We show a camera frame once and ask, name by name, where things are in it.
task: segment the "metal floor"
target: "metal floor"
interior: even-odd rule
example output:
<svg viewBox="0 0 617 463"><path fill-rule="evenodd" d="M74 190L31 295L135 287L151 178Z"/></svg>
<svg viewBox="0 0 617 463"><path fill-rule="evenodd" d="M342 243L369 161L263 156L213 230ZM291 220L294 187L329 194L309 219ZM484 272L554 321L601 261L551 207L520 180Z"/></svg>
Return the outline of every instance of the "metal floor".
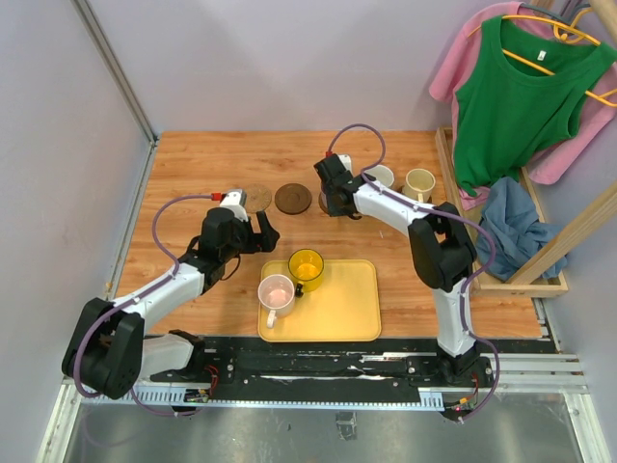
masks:
<svg viewBox="0 0 617 463"><path fill-rule="evenodd" d="M559 394L497 395L465 425L435 412L359 411L355 429L336 420L334 410L211 408L174 419L82 405L65 462L582 461Z"/></svg>

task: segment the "wooden surface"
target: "wooden surface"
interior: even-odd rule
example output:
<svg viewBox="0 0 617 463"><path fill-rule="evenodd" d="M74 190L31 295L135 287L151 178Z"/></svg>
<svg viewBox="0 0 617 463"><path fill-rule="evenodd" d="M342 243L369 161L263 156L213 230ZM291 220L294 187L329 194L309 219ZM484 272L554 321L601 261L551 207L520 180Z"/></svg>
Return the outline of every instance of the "wooden surface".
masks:
<svg viewBox="0 0 617 463"><path fill-rule="evenodd" d="M250 183L276 190L288 182L303 183L313 202L303 214L284 215L274 204L271 224L281 233L275 252L245 256L238 272L204 296L183 305L159 322L152 333L181 329L194 334L256 335L256 297L261 267L268 260L288 259L300 248L314 248L326 259L368 259L377 268L382 336L429 337L438 333L431 291L416 276L407 238L370 217L360 221L328 217L319 208L319 178L313 170L333 132L166 132L161 139L144 202L121 277L119 295L165 272L171 263L152 243L150 222L167 200L186 194L226 191ZM435 132L386 132L385 164L396 175L422 167L435 174L433 202L445 200ZM379 144L367 132L345 134L335 147L351 154L354 172L377 158ZM159 222L160 238L177 256L199 233L206 211L216 204L191 200L175 204ZM540 337L528 298L471 300L475 331L489 337Z"/></svg>
<svg viewBox="0 0 617 463"><path fill-rule="evenodd" d="M442 168L442 182L445 186L447 200L456 205L462 215L478 223L482 215L483 204L477 205L470 210L463 210L459 188L456 184L454 176L454 166L452 164L452 129L449 127L441 127L435 135L435 143L437 146L437 154ZM533 184L529 179L527 170L521 169L521 185L531 197L531 200L536 204L536 210L540 221L544 222L544 214L538 203L538 197L533 189ZM477 231L468 226L469 235L475 242ZM473 264L473 269L477 270L480 267L480 262L477 260ZM558 278L533 279L528 283L523 282L502 282L497 278L483 273L476 278L471 287L471 292L483 296L525 296L525 297L555 297L568 292L568 285L563 272L559 273Z"/></svg>
<svg viewBox="0 0 617 463"><path fill-rule="evenodd" d="M617 213L617 181L570 222L540 250L532 259L515 273L508 283L524 285L533 282L555 262L572 251L589 235L599 229Z"/></svg>

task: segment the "wire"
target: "wire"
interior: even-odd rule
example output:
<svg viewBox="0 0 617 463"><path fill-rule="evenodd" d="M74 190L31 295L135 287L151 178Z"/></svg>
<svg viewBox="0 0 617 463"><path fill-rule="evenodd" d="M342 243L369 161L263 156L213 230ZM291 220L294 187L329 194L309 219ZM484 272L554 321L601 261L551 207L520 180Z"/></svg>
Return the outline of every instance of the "wire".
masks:
<svg viewBox="0 0 617 463"><path fill-rule="evenodd" d="M210 378L210 391L209 391L209 395L210 395L210 398L211 398L212 394L214 394L214 390L219 385L219 370L216 367L214 367L213 365L208 365L208 366L205 367L205 369L207 369L210 372L210 375L211 375L211 378Z"/></svg>
<svg viewBox="0 0 617 463"><path fill-rule="evenodd" d="M487 346L489 346L489 348L493 351L493 354L495 355L495 381L493 383L493 386L491 387L491 389L489 390L489 392L486 394L486 396L482 399L482 401L479 403L479 405L477 407L475 407L469 414L467 414L465 417L461 417L459 420L461 422L466 422L467 420L473 418L480 410L482 410L482 408L484 408L484 406L487 404L487 402L491 399L491 397L495 394L495 390L497 388L497 384L499 383L499 373L500 373L500 365L499 365L499 353L497 352L497 349L495 347L495 345L490 342L489 340L485 339L485 338L480 338L479 336L476 336L470 329L469 326L467 324L467 320L465 317L465 298L469 297L468 296L468 289L469 289L469 285L471 284L471 282L473 281L473 279L477 278L478 275L480 275L481 273L485 272L495 261L495 257L496 257L496 247L495 247L495 242L493 241L493 238L482 228L480 227L478 224L476 224L475 222L472 222L470 219L467 219L466 217L462 217L460 215L456 215L456 214L451 214L449 212L445 212L442 210L436 210L436 209L429 209L427 207L422 207L421 205L418 205L418 203L413 202L412 200L408 200L407 198L402 198L399 195L395 194L393 191L389 190L388 188L385 188L383 186L378 185L376 182L373 182L364 172L367 171L368 169L372 169L375 166L378 166L379 164L382 163L382 161L384 160L384 157L386 157L386 141L384 140L384 137L382 136L382 134L374 127L371 127L370 125L367 125L365 123L352 123L350 125L347 125L346 127L341 128L338 133L335 135L334 139L332 140L332 142L330 143L330 146L328 147L328 151L327 151L327 155L332 154L333 152L333 148L335 147L335 143L336 140L338 140L338 138L345 133L347 130L350 130L352 128L356 128L356 127L361 127L361 128L366 128L367 130L370 130L371 132L373 132L377 138L379 139L381 146L382 146L382 152L381 155L379 156L379 159L374 162L373 164L364 167L363 169L361 169L361 176L362 179L369 184L372 188L374 188L375 190L377 190L380 194L383 194L384 196L387 196L388 198L391 198L407 207L411 207L415 210L419 210L420 212L424 212L426 214L433 214L433 215L437 215L446 219L450 219L450 220L455 220L458 222L461 222L465 225L469 225L470 227L475 228L478 233L482 234L486 239L487 242L489 243L489 247L491 248L491 254L489 256L489 259L482 265L480 266L480 268L478 268L475 272L473 272L461 285L461 292L459 295L459 310L460 310L460 318L461 318L461 324L463 325L463 329L474 339L477 340L478 342L481 342Z"/></svg>
<svg viewBox="0 0 617 463"><path fill-rule="evenodd" d="M471 380L473 381L473 383L475 384L475 388L473 390L473 394L468 395L467 397L463 397L461 400L459 400L460 402L467 402L469 400L472 400L474 397L478 397L478 391L480 390L480 381L478 379L478 375L474 373L471 374Z"/></svg>
<svg viewBox="0 0 617 463"><path fill-rule="evenodd" d="M236 258L238 259L238 263L235 265L235 268L231 270L231 273L229 275L221 279L222 282L226 282L228 279L230 279L233 276L233 274L238 271L238 268L240 268L240 261L242 260L242 256L238 254Z"/></svg>
<svg viewBox="0 0 617 463"><path fill-rule="evenodd" d="M212 195L187 195L187 196L180 196L178 198L174 198L171 201L163 204L161 208L156 212L156 214L154 214L154 218L152 219L152 227L151 227L152 239L154 240L154 244L156 244L156 246L161 251L163 251L163 253L174 262L174 268L172 269L172 271L168 273L168 275L164 279L162 279L160 282L144 289L135 298L128 299L124 301L123 303L118 304L117 306L114 306L114 308L111 311L107 312L106 314L98 318L92 324L90 329L86 332L86 335L84 336L81 343L79 344L79 347L77 347L77 352L75 354L75 363L73 366L73 379L75 382L75 388L77 388L77 391L82 396L87 397L87 398L94 398L100 395L100 393L89 393L88 391L84 389L84 386L81 383L81 363L84 359L84 352L86 351L86 347L88 346L88 343L90 342L90 339L92 338L94 333L96 333L96 331L100 328L100 326L106 321L108 321L113 315L115 315L122 309L126 309L127 307L135 304L137 298L142 299L148 296L149 294L153 293L156 289L158 289L159 287L165 285L167 282L172 280L180 268L180 262L178 261L177 257L174 256L172 252L169 251L163 245L163 243L161 243L160 239L158 238L157 226L158 226L158 220L161 217L161 214L172 204L179 203L180 201L196 200L196 199L211 200Z"/></svg>

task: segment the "wooden drying rack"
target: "wooden drying rack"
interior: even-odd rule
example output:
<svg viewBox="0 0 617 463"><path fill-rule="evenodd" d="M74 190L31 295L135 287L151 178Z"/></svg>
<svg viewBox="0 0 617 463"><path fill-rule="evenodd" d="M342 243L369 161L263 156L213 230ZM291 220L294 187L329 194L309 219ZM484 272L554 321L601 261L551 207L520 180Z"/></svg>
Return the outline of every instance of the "wooden drying rack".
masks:
<svg viewBox="0 0 617 463"><path fill-rule="evenodd" d="M617 4L614 0L590 0L591 8L608 34L617 42ZM587 239L617 213L617 180L580 212L560 234L526 263L507 285L528 285L549 267Z"/></svg>
<svg viewBox="0 0 617 463"><path fill-rule="evenodd" d="M534 0L534 5L549 9L552 2ZM617 4L613 0L590 0L589 3L610 36L617 42ZM452 129L440 128L436 135L437 149L443 172L448 200L454 203L462 215L477 222L480 219L481 207L464 211L461 204L454 167L452 165ZM525 168L521 169L521 184L536 204L540 221L544 222L544 214L538 203L538 198L529 180ZM501 282L490 275L482 274L473 282L472 291L486 295L524 295L532 297L554 297L568 290L563 272L557 278L544 280L540 276L558 260L572 251L578 244L587 239L594 231L604 225L617 213L617 181L614 181L590 205L580 212L577 218L570 222L549 244L536 254L528 263L519 269L510 280ZM469 230L473 239L475 232Z"/></svg>

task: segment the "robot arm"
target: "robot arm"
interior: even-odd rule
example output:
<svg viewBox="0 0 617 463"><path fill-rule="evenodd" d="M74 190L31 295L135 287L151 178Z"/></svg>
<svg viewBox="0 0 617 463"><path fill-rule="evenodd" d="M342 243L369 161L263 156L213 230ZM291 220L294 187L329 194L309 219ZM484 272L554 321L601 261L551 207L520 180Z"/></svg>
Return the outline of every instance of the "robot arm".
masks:
<svg viewBox="0 0 617 463"><path fill-rule="evenodd" d="M138 379L160 371L203 371L203 341L199 338L172 331L144 340L144 334L178 306L211 289L224 277L230 260L275 249L279 233L263 211L256 215L260 232L255 233L244 209L245 201L242 190L231 190L219 207L208 211L201 234L191 240L175 274L172 267L131 294L113 301L95 298L88 302L63 359L63 373L72 377L77 349L94 322L131 300L132 304L112 315L88 342L80 368L86 386L110 398L120 398Z"/></svg>
<svg viewBox="0 0 617 463"><path fill-rule="evenodd" d="M344 163L344 160L331 155L314 166L322 181L329 214L351 218L357 218L355 214L369 215L409 237L416 273L431 287L435 298L439 321L438 355L443 357L446 376L460 376L479 355L475 340L463 328L459 308L461 286L471 274L475 248L460 222L421 212L411 205L401 204L392 196L423 209L458 215L456 207L448 203L440 206L420 204L391 190L386 196L383 191L387 188L381 183L377 182L378 190L366 184L362 177L353 177L349 163ZM443 234L444 239L438 241L436 234ZM468 296L466 294L464 314L471 329Z"/></svg>

